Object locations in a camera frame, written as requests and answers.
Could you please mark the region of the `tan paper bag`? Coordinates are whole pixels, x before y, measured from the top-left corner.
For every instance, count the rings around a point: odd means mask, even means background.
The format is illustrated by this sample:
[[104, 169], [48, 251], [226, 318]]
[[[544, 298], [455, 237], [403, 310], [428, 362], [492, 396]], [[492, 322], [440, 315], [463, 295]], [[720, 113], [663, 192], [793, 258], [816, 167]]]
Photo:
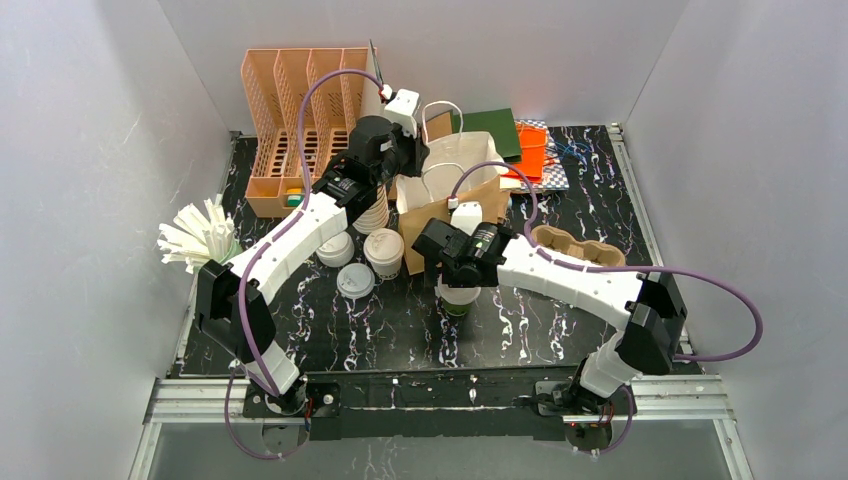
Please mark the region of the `tan paper bag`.
[[403, 237], [403, 255], [411, 275], [425, 270], [424, 258], [412, 244], [432, 218], [450, 220], [448, 199], [478, 202], [485, 221], [505, 217], [509, 194], [501, 190], [501, 175], [507, 171], [496, 150], [495, 139], [487, 131], [468, 128], [467, 116], [459, 115], [458, 131], [438, 137], [426, 125], [421, 129], [430, 153], [420, 177], [396, 177], [398, 231]]

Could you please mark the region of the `single white lid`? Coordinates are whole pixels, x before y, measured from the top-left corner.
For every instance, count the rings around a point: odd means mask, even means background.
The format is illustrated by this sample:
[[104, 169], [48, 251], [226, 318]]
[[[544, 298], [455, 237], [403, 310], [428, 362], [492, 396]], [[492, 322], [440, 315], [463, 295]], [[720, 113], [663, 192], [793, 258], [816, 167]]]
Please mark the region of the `single white lid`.
[[381, 228], [370, 233], [363, 245], [369, 261], [388, 264], [397, 261], [404, 253], [403, 237], [395, 230]]

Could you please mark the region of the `green paper cup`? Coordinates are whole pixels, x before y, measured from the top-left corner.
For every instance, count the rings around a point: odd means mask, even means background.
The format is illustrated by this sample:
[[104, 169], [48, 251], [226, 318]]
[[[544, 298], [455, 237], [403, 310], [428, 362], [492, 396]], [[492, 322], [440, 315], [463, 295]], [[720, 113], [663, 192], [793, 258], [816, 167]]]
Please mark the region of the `green paper cup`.
[[437, 296], [441, 299], [443, 310], [450, 316], [466, 315], [481, 293], [480, 287], [450, 287], [442, 278], [436, 285]]

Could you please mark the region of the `stack of paper cups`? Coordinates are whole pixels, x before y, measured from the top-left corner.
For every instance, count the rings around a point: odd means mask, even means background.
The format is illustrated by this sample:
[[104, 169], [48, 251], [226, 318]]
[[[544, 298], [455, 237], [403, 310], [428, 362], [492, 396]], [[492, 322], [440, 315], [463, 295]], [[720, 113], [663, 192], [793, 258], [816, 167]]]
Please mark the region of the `stack of paper cups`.
[[379, 186], [376, 201], [353, 223], [353, 226], [359, 233], [368, 235], [385, 228], [388, 221], [389, 205], [386, 188]]

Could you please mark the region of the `single paper cup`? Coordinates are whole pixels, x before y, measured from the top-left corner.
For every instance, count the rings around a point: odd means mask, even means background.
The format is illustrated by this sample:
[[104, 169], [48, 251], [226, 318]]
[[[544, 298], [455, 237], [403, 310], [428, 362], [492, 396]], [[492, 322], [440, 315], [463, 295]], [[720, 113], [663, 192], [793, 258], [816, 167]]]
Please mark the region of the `single paper cup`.
[[404, 254], [402, 236], [391, 229], [379, 228], [364, 241], [363, 251], [375, 274], [383, 280], [398, 276]]

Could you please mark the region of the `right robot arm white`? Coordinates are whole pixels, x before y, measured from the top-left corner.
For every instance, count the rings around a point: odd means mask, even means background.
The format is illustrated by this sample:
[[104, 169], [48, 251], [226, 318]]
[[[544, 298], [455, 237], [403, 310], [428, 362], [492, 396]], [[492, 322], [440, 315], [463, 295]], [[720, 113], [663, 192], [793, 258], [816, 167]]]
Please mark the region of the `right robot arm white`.
[[510, 286], [584, 310], [615, 334], [581, 362], [568, 395], [600, 402], [641, 375], [671, 371], [687, 317], [675, 278], [594, 267], [536, 245], [511, 229], [480, 223], [472, 233], [432, 219], [412, 246], [452, 288]]

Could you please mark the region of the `cardboard two-cup carrier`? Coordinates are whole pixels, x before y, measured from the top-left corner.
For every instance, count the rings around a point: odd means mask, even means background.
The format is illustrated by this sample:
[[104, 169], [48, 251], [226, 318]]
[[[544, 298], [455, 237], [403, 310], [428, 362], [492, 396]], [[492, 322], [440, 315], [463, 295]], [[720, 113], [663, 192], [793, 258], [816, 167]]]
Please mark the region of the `cardboard two-cup carrier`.
[[543, 247], [596, 265], [603, 267], [626, 265], [626, 257], [617, 247], [596, 240], [580, 241], [566, 230], [550, 225], [539, 225], [532, 229], [531, 235]]

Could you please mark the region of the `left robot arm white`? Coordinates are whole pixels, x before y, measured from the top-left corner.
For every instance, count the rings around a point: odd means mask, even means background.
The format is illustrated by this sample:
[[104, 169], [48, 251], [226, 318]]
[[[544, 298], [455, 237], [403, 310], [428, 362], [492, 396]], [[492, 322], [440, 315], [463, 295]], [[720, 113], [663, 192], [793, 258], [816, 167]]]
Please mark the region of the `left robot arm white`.
[[194, 326], [237, 360], [247, 377], [296, 413], [301, 374], [276, 340], [268, 304], [323, 244], [346, 231], [398, 175], [421, 174], [429, 150], [412, 116], [361, 117], [300, 206], [252, 247], [199, 270]]

